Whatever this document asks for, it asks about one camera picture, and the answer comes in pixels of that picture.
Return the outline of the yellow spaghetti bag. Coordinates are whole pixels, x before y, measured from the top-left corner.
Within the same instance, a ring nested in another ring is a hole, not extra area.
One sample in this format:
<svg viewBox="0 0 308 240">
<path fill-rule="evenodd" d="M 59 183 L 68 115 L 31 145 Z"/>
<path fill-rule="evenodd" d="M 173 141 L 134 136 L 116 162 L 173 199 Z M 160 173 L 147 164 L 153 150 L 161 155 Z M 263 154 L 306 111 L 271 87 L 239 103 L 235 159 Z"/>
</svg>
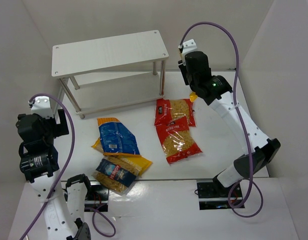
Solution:
<svg viewBox="0 0 308 240">
<path fill-rule="evenodd" d="M 190 101 L 193 103 L 197 98 L 198 98 L 197 94 L 192 91 L 189 95 Z"/>
</svg>

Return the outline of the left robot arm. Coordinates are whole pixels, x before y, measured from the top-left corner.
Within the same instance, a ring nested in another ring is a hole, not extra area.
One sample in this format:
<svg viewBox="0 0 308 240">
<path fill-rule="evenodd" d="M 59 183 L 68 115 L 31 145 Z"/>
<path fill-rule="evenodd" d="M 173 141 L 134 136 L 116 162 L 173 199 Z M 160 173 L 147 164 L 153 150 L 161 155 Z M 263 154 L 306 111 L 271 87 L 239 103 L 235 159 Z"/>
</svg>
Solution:
<svg viewBox="0 0 308 240">
<path fill-rule="evenodd" d="M 20 170 L 41 204 L 34 220 L 44 216 L 48 239 L 89 240 L 91 232 L 84 209 L 91 184 L 85 174 L 79 174 L 69 178 L 62 188 L 64 169 L 59 167 L 54 139 L 74 130 L 69 113 L 60 109 L 58 114 L 60 123 L 36 113 L 18 115 L 16 127 L 23 140 L 19 146 Z"/>
</svg>

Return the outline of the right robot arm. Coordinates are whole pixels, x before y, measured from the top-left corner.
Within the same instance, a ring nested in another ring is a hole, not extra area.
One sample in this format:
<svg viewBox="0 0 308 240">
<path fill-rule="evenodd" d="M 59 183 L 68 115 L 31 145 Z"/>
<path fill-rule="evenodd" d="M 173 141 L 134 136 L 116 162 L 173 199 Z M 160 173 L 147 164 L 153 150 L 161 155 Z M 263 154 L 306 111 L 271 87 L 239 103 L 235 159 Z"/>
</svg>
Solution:
<svg viewBox="0 0 308 240">
<path fill-rule="evenodd" d="M 178 66 L 185 84 L 219 114 L 244 153 L 213 181 L 222 188 L 228 188 L 269 164 L 281 147 L 279 140 L 264 134 L 243 107 L 234 102 L 231 85 L 224 77 L 212 75 L 207 55 L 192 51 L 179 60 Z"/>
</svg>

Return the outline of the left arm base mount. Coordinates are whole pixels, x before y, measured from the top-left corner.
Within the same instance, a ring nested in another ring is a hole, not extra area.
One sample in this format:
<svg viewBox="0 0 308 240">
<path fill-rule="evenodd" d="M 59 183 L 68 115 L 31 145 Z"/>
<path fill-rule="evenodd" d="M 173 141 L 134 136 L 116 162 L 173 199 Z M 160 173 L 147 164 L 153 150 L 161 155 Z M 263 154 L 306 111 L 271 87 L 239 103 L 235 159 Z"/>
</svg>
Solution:
<svg viewBox="0 0 308 240">
<path fill-rule="evenodd" d="M 109 190 L 98 182 L 91 182 L 91 188 L 85 197 L 86 208 L 99 208 L 102 213 L 108 211 Z"/>
</svg>

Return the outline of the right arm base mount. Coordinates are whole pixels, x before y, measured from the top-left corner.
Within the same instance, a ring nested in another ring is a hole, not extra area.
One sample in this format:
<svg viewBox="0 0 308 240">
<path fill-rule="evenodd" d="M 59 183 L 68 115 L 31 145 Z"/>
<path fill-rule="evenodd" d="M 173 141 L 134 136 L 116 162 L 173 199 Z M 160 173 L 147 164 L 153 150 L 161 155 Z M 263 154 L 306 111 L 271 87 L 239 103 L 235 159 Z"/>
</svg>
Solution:
<svg viewBox="0 0 308 240">
<path fill-rule="evenodd" d="M 214 185 L 212 180 L 198 180 L 194 193 L 198 196 L 199 209 L 223 210 L 230 209 L 228 193 L 231 187 L 221 188 Z"/>
</svg>

